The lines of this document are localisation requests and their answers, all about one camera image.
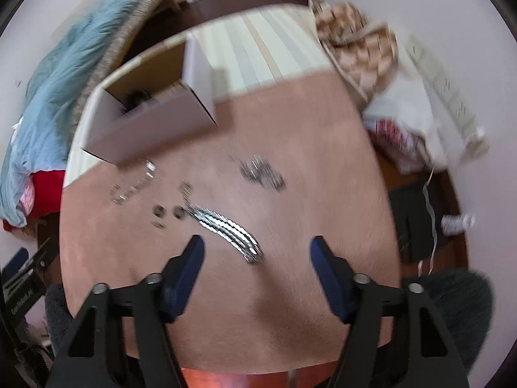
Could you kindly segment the dark fluffy stool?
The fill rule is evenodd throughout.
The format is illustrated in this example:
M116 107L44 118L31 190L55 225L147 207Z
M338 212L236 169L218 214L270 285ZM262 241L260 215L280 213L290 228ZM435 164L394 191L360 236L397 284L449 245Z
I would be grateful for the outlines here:
M450 269L401 280L404 288L411 283L420 284L437 307L465 370L470 372L491 325L493 293L489 279L467 269Z

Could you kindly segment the small earring stud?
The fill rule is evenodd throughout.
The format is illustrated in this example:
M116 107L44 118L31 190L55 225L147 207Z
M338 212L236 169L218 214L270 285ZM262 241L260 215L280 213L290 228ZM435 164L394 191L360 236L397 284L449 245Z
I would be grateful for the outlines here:
M157 229L165 229L166 226L158 221L152 221L152 225L156 227Z

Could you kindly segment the red bed sheet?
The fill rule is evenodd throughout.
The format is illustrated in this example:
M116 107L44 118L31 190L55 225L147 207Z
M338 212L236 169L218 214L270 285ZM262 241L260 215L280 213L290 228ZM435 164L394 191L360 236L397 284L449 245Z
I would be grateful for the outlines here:
M64 170L34 173L21 197L22 213L28 222L60 212Z

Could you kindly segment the white charger plug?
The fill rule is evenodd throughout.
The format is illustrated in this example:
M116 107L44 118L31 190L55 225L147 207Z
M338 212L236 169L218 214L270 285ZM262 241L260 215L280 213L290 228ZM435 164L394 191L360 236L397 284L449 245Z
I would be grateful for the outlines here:
M444 215L441 220L441 229L445 236L463 234L475 224L475 216L472 214Z

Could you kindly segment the white cardboard box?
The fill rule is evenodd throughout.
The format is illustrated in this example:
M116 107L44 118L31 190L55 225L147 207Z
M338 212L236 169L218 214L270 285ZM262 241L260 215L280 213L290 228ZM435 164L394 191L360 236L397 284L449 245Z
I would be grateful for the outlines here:
M195 38L158 47L101 90L82 149L120 166L216 127L212 76Z

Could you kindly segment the light blue duvet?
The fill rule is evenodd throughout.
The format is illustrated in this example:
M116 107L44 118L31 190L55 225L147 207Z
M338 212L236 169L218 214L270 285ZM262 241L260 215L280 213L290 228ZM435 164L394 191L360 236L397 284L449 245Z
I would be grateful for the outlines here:
M73 110L116 32L141 0L97 0L39 62L1 168L1 219L27 224L21 199L34 173L67 166Z

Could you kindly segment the red white plastic bag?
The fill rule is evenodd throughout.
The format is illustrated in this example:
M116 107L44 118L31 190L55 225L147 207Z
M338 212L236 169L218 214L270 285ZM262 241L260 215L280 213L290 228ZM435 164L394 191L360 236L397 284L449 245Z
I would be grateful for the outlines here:
M421 141L391 118L367 118L364 128L371 140L391 158L401 174L418 173L427 166L426 155L421 151Z

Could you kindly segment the bed with patterned mattress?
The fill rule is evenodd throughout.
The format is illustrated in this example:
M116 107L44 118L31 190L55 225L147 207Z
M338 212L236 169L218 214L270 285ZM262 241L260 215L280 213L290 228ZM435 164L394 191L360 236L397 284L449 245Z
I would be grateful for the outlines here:
M93 72L90 74L85 87L72 108L70 122L71 135L75 134L81 114L94 88L122 65L124 57L126 57L129 52L133 41L143 28L144 23L150 19L152 15L167 8L173 11L180 10L175 0L138 0L136 7L125 17L123 23L117 26L115 32L111 34L108 40L108 47L102 51L102 57L99 62L96 63Z

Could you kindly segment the checkered beige cloth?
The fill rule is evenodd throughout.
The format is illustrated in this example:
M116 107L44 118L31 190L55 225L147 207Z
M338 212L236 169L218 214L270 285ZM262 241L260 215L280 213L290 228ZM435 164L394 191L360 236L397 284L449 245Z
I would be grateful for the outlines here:
M399 67L396 35L384 21L371 19L352 3L308 0L322 49L365 107L391 84Z

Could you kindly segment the white wall socket strip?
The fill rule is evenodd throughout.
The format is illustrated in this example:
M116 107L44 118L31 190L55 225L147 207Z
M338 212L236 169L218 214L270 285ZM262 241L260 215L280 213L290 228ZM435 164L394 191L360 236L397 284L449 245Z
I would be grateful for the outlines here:
M467 99L442 63L414 35L408 36L406 51L436 93L443 107L448 111L464 142L466 155L469 158L479 158L486 154L490 148L486 130L470 109Z

